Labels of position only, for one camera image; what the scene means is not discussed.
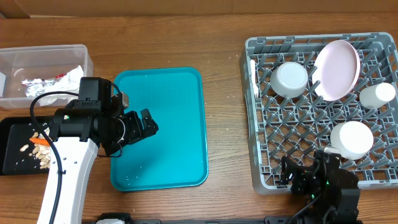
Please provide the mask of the white napkin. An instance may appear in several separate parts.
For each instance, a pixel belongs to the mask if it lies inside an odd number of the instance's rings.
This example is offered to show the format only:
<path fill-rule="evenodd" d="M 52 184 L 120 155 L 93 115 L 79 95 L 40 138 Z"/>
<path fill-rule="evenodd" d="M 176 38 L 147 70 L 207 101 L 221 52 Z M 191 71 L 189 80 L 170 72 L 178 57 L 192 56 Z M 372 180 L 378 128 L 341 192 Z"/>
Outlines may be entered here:
<path fill-rule="evenodd" d="M 73 70 L 67 72 L 61 78 L 51 78 L 42 81 L 37 89 L 36 96 L 52 91 L 67 91 L 78 93 L 80 87 L 80 80 L 83 77 L 83 69 L 79 65 Z"/>

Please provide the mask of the silver red foil wrapper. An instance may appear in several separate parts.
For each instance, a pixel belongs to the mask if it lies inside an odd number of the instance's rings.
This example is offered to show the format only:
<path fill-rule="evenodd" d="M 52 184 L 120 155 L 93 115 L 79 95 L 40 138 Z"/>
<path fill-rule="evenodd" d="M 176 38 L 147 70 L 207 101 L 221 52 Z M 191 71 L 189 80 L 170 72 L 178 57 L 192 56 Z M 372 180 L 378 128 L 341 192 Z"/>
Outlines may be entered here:
<path fill-rule="evenodd" d="M 63 73 L 48 79 L 25 79 L 21 83 L 25 88 L 26 97 L 36 97 L 49 91 L 51 87 L 58 83 L 64 76 L 65 74 Z"/>

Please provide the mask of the teal serving tray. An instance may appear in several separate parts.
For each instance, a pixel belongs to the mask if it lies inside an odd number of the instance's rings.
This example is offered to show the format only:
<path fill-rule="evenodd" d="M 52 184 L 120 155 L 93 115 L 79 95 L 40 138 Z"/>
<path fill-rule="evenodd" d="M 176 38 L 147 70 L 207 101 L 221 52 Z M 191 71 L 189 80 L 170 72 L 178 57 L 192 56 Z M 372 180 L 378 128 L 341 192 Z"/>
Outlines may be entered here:
<path fill-rule="evenodd" d="M 111 160 L 110 181 L 122 192 L 191 187 L 208 177 L 203 85 L 192 67 L 128 70 L 115 83 L 129 110 L 148 109 L 159 130 Z"/>

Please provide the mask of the grey dishwasher rack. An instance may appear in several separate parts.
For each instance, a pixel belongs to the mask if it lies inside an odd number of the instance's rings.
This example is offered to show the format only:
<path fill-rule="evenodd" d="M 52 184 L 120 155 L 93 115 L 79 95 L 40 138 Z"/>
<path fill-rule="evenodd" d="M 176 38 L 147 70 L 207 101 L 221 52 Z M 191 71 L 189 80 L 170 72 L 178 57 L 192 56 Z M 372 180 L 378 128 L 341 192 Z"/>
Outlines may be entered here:
<path fill-rule="evenodd" d="M 303 65 L 309 74 L 327 44 L 349 42 L 360 58 L 354 88 L 336 101 L 315 93 L 318 82 L 308 81 L 304 93 L 285 98 L 273 92 L 270 77 L 285 62 Z M 255 98 L 250 60 L 256 62 L 259 97 Z M 284 194 L 280 185 L 281 159 L 287 156 L 301 166 L 313 162 L 315 151 L 330 145 L 331 130 L 340 123 L 359 121 L 370 128 L 374 143 L 358 160 L 342 160 L 340 167 L 359 178 L 361 189 L 397 187 L 397 100 L 376 110 L 364 108 L 360 92 L 380 83 L 397 85 L 397 46 L 386 32 L 251 37 L 240 58 L 243 94 L 248 112 L 249 158 L 252 185 L 259 194 Z"/>

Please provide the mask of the white plastic fork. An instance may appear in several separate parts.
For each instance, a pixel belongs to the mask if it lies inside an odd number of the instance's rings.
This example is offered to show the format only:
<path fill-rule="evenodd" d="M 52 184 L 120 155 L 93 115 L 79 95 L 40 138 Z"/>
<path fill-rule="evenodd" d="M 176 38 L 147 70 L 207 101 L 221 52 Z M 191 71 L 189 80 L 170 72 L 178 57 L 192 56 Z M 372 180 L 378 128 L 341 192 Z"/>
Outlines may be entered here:
<path fill-rule="evenodd" d="M 250 60 L 250 69 L 251 69 L 251 81 L 252 81 L 252 85 L 253 85 L 253 92 L 254 92 L 254 96 L 255 98 L 259 97 L 259 88 L 257 86 L 257 81 L 256 81 L 256 62 L 251 59 Z"/>

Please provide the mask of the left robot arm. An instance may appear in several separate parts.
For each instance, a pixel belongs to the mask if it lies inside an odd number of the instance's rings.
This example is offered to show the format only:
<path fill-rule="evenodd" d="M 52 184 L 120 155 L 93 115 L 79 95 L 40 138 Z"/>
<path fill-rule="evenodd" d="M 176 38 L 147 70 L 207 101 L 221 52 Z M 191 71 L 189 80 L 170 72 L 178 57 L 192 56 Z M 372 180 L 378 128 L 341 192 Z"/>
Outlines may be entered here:
<path fill-rule="evenodd" d="M 123 147 L 156 134 L 149 110 L 128 107 L 125 93 L 98 77 L 83 77 L 76 98 L 58 109 L 45 140 L 52 148 L 39 223 L 81 223 L 91 168 L 104 148 L 105 157 L 121 157 Z"/>

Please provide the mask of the orange carrot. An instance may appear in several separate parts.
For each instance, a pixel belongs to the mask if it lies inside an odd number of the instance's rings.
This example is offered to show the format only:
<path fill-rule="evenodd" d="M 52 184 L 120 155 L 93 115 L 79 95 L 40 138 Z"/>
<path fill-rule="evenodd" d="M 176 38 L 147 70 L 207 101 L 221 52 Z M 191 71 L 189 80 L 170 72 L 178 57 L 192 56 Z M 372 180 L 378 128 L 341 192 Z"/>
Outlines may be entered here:
<path fill-rule="evenodd" d="M 29 141 L 34 143 L 34 144 L 50 147 L 50 144 L 49 144 L 49 142 L 46 139 L 30 138 Z"/>

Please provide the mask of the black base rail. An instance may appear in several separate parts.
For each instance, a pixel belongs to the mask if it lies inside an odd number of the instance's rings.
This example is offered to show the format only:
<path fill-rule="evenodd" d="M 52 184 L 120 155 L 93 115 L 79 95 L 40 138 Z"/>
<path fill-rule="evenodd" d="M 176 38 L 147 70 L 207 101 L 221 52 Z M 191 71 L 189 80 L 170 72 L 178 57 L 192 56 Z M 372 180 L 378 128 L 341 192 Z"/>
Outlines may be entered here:
<path fill-rule="evenodd" d="M 264 218 L 214 219 L 214 220 L 160 220 L 133 219 L 130 213 L 102 213 L 95 221 L 89 223 L 125 223 L 125 224 L 303 224 L 296 219 L 290 221 L 287 216 L 267 216 Z"/>

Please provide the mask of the white bowl with peanuts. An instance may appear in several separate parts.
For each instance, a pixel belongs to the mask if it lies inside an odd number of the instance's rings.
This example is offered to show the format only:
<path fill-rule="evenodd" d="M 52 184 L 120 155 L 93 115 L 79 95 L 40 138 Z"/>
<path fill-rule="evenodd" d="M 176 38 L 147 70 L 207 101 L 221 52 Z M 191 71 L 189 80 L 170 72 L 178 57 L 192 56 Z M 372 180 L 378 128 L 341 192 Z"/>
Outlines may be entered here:
<path fill-rule="evenodd" d="M 362 158 L 374 143 L 372 131 L 358 121 L 337 124 L 331 131 L 330 141 L 341 156 L 349 160 Z"/>

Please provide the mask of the pile of peanuts and rice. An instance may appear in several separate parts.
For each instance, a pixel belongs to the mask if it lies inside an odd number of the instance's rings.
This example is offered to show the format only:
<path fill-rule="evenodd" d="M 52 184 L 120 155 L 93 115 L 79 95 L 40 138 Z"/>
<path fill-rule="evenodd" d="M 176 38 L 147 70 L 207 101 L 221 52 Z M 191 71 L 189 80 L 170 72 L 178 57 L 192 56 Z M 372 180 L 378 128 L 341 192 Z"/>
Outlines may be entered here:
<path fill-rule="evenodd" d="M 36 128 L 33 127 L 32 123 L 24 124 L 22 126 L 23 131 L 27 131 L 23 138 L 24 143 L 19 148 L 21 153 L 27 154 L 28 158 L 33 159 L 34 162 L 38 162 L 38 165 L 34 165 L 34 168 L 49 169 L 50 158 L 51 158 L 51 147 L 34 144 L 29 141 L 30 138 L 41 138 L 45 139 L 44 135 Z"/>

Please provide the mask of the black plastic waste bin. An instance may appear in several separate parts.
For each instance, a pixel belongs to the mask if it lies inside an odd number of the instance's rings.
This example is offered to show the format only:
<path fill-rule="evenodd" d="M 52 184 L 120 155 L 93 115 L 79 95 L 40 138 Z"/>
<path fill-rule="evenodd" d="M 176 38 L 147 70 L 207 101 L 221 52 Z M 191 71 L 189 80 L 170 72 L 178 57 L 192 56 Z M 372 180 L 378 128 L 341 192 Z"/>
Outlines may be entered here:
<path fill-rule="evenodd" d="M 40 169 L 40 161 L 29 154 L 36 132 L 30 116 L 8 117 L 1 121 L 1 175 L 48 174 Z"/>

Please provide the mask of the grey bowl with rice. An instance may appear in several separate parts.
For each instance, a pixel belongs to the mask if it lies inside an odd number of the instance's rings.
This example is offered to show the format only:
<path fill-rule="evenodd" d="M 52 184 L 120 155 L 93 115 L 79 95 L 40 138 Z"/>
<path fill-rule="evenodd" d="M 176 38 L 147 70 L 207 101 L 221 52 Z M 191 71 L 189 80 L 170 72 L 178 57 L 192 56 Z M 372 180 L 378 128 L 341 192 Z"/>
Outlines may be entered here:
<path fill-rule="evenodd" d="M 296 62 L 285 62 L 276 68 L 271 75 L 272 89 L 280 96 L 295 98 L 300 96 L 306 88 L 308 73 Z"/>

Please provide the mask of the clear plastic storage bin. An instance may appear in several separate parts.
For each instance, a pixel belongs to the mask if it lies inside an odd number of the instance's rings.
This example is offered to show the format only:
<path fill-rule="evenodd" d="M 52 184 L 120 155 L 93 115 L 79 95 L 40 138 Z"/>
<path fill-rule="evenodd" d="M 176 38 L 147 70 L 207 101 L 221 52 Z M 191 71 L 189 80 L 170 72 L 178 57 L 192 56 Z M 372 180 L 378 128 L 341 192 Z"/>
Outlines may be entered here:
<path fill-rule="evenodd" d="M 1 49 L 1 107 L 28 108 L 36 97 L 26 97 L 22 81 L 48 79 L 77 66 L 92 77 L 94 65 L 85 45 L 47 45 Z"/>

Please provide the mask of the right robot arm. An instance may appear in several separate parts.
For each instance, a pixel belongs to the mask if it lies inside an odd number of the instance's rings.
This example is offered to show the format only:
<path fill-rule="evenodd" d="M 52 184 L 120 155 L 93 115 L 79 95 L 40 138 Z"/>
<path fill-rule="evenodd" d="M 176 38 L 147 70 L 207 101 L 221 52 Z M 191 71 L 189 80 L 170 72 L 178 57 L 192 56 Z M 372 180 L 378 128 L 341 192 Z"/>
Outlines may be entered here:
<path fill-rule="evenodd" d="M 306 206 L 287 223 L 361 223 L 358 177 L 340 168 L 339 154 L 317 151 L 313 164 L 300 166 L 287 156 L 281 159 L 280 183 L 291 183 L 295 195 L 308 195 Z"/>

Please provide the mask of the white plastic cup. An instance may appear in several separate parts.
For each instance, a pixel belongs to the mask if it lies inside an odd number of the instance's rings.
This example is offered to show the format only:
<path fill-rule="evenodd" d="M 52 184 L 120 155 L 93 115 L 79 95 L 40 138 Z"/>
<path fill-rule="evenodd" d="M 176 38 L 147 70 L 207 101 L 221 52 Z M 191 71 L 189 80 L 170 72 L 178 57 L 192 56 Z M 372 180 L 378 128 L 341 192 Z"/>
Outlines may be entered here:
<path fill-rule="evenodd" d="M 360 103 L 367 109 L 378 109 L 395 98 L 396 89 L 390 83 L 380 83 L 363 89 Z"/>

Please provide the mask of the pink round plate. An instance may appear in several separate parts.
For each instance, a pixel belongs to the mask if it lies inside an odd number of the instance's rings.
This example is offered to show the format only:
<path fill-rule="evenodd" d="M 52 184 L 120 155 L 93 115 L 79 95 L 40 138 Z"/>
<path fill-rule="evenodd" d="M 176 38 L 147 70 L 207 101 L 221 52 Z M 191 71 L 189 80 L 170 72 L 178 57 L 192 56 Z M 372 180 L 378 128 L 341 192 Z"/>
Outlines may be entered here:
<path fill-rule="evenodd" d="M 335 101 L 347 95 L 356 84 L 360 72 L 357 50 L 345 40 L 327 44 L 318 54 L 312 82 L 320 84 L 315 93 L 325 101 Z"/>

